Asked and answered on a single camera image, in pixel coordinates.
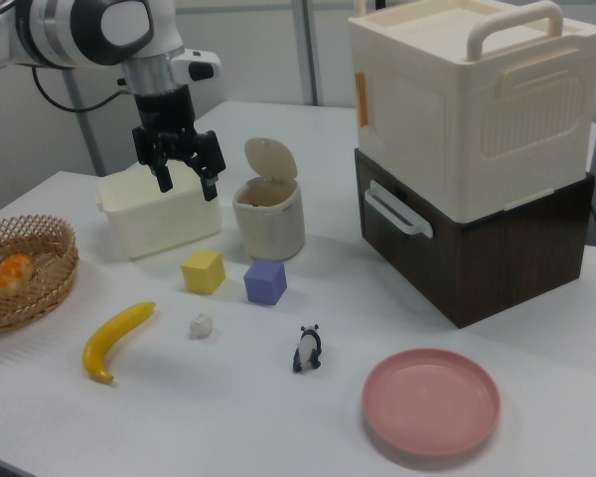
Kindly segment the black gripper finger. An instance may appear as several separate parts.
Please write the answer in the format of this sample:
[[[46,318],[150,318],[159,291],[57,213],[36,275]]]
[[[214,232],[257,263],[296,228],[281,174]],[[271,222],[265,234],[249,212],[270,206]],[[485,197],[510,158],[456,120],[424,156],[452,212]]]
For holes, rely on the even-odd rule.
[[[211,130],[198,134],[194,146],[195,171],[200,177],[204,198],[210,202],[218,196],[217,182],[225,169],[224,155],[217,135]]]
[[[173,183],[167,167],[168,157],[159,136],[138,126],[132,130],[132,137],[138,163],[150,169],[162,193],[170,191]]]

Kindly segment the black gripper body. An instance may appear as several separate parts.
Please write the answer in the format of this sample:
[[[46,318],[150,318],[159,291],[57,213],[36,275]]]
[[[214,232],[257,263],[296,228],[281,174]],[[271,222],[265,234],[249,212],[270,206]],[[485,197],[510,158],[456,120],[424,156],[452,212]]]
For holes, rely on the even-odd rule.
[[[135,95],[141,123],[134,128],[134,145],[141,165],[152,164],[157,154],[200,165],[195,139],[195,111],[189,88],[156,95]]]

